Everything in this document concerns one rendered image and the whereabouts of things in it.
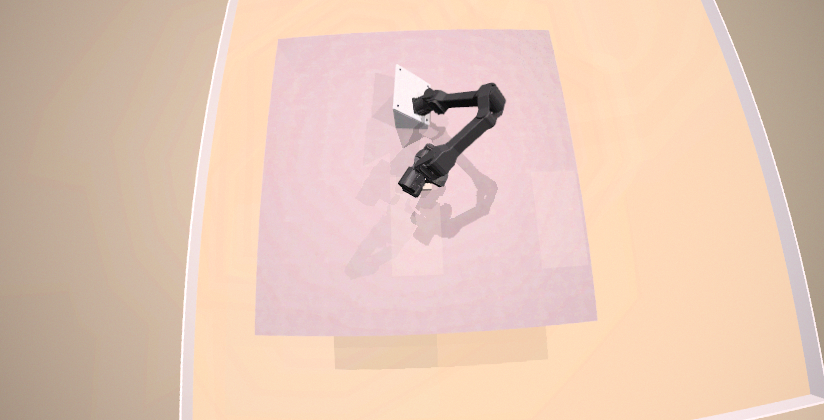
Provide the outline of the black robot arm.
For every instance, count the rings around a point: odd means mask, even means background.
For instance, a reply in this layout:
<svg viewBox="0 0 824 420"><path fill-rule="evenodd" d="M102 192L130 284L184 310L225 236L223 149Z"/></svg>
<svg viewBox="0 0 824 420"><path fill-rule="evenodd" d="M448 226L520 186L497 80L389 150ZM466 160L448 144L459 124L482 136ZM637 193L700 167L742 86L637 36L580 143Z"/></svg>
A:
<svg viewBox="0 0 824 420"><path fill-rule="evenodd" d="M444 115L449 108L458 107L478 106L478 112L446 144L433 147L427 143L416 153L413 167L409 166L398 182L399 186L410 193L418 189L423 178L425 183L443 187L457 157L488 129L493 128L497 118L503 115L506 99L496 83L487 83L476 91L452 94L428 88L423 95L412 97L412 103L414 114L419 116L426 116L431 111Z"/></svg>

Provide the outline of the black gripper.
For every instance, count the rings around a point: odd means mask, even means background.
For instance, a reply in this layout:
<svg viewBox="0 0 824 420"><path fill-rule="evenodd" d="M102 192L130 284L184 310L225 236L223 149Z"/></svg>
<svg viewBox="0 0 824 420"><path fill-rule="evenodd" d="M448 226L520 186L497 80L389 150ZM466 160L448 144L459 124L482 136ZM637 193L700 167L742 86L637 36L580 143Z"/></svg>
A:
<svg viewBox="0 0 824 420"><path fill-rule="evenodd" d="M433 144L431 144L431 143L428 143L428 144L429 144L429 145L431 145L431 146L433 146L433 147L436 147L435 145L433 145ZM422 182L420 183L420 185L419 185L418 189L417 189L414 193L410 193L410 192L406 191L406 190L405 190L405 189L403 189L403 188L402 188L402 190L403 190L404 192L406 192L406 193L410 194L411 196L413 196L413 197L417 198L417 197L419 197L419 195L420 195L420 193L421 193L421 191L422 191L422 189L423 189L423 187L424 187L424 185L425 185L425 184L426 184L426 183L425 183L425 179L423 178L423 180L422 180Z"/></svg>

